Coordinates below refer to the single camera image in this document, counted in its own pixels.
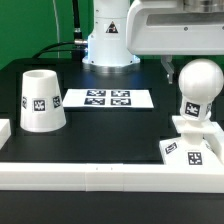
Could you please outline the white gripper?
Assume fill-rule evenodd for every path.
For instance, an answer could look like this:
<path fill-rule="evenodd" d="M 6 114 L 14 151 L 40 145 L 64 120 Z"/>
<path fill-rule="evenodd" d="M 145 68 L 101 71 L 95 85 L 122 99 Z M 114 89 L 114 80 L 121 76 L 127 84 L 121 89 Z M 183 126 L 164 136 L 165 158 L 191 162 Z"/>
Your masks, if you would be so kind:
<path fill-rule="evenodd" d="M 134 0 L 126 44 L 136 55 L 161 55 L 172 84 L 171 55 L 224 54 L 224 0 Z"/>

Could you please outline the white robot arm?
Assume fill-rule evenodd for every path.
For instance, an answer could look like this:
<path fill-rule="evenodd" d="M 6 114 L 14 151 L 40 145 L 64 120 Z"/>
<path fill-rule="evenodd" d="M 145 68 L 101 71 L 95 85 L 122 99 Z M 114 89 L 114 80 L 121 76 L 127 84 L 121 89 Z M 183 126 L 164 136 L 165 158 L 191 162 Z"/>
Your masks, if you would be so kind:
<path fill-rule="evenodd" d="M 93 0 L 86 68 L 119 73 L 160 56 L 172 80 L 172 58 L 224 55 L 224 0 Z"/>

